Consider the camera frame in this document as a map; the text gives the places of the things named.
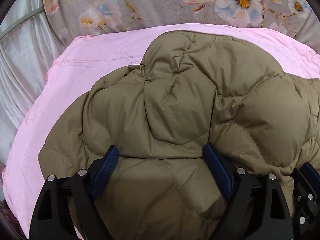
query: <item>round metal bolt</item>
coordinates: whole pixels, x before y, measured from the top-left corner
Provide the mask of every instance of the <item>round metal bolt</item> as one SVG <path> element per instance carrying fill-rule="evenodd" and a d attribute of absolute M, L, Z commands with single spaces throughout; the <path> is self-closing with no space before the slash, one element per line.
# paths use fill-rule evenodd
<path fill-rule="evenodd" d="M 306 218 L 300 217 L 299 223 L 303 225 L 305 222 L 306 222 Z"/>
<path fill-rule="evenodd" d="M 54 180 L 54 175 L 48 176 L 47 180 L 48 180 L 48 181 L 53 181 L 53 180 Z"/>
<path fill-rule="evenodd" d="M 241 175 L 245 174 L 245 169 L 244 168 L 238 168 L 237 172 Z"/>
<path fill-rule="evenodd" d="M 79 170 L 78 171 L 79 176 L 84 176 L 87 174 L 87 170 L 83 169 L 83 170 Z"/>
<path fill-rule="evenodd" d="M 273 173 L 270 173 L 269 174 L 269 178 L 272 179 L 272 180 L 275 180 L 277 177 Z"/>

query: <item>blue textured pad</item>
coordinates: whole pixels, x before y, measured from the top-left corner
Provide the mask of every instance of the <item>blue textured pad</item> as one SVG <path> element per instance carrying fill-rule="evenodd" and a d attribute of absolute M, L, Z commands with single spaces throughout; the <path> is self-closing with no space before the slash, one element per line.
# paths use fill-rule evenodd
<path fill-rule="evenodd" d="M 106 189 L 111 175 L 117 166 L 118 158 L 119 150 L 114 146 L 92 180 L 92 198 L 97 199 Z"/>
<path fill-rule="evenodd" d="M 221 194 L 226 200 L 230 200 L 233 196 L 232 179 L 210 144 L 206 144 L 202 148 L 202 156 L 216 180 Z"/>
<path fill-rule="evenodd" d="M 320 196 L 320 175 L 310 163 L 305 163 L 300 172 L 307 179 L 317 196 Z"/>

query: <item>yellow flower center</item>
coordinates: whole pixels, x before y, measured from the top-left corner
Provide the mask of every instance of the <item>yellow flower center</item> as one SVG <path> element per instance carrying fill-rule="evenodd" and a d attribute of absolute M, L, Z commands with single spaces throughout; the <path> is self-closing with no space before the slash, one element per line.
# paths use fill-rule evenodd
<path fill-rule="evenodd" d="M 241 8 L 246 9 L 250 7 L 250 0 L 236 0 L 238 2 L 238 5 L 241 6 Z"/>
<path fill-rule="evenodd" d="M 295 6 L 295 8 L 296 8 L 296 10 L 298 12 L 302 12 L 303 11 L 302 6 L 301 6 L 301 4 L 299 2 L 295 2 L 294 6 Z"/>

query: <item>gray floral backdrop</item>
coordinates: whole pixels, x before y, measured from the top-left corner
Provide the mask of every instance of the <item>gray floral backdrop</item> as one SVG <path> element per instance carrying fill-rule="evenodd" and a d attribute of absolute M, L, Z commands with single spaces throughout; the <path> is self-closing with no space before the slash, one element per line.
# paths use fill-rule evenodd
<path fill-rule="evenodd" d="M 65 45 L 100 35 L 179 23 L 270 28 L 295 37 L 311 8 L 306 0 L 44 0 Z"/>

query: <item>pink fabric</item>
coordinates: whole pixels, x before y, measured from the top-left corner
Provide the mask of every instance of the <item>pink fabric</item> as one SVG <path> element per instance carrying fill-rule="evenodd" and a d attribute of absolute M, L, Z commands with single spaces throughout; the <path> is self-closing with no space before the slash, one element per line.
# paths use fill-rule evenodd
<path fill-rule="evenodd" d="M 5 198 L 26 236 L 44 183 L 37 156 L 57 119 L 100 77 L 119 67 L 139 64 L 151 41 L 172 30 L 244 39 L 273 55 L 285 72 L 304 78 L 320 77 L 319 55 L 308 46 L 269 29 L 181 24 L 76 38 L 48 71 L 48 82 L 20 126 L 3 172 Z"/>

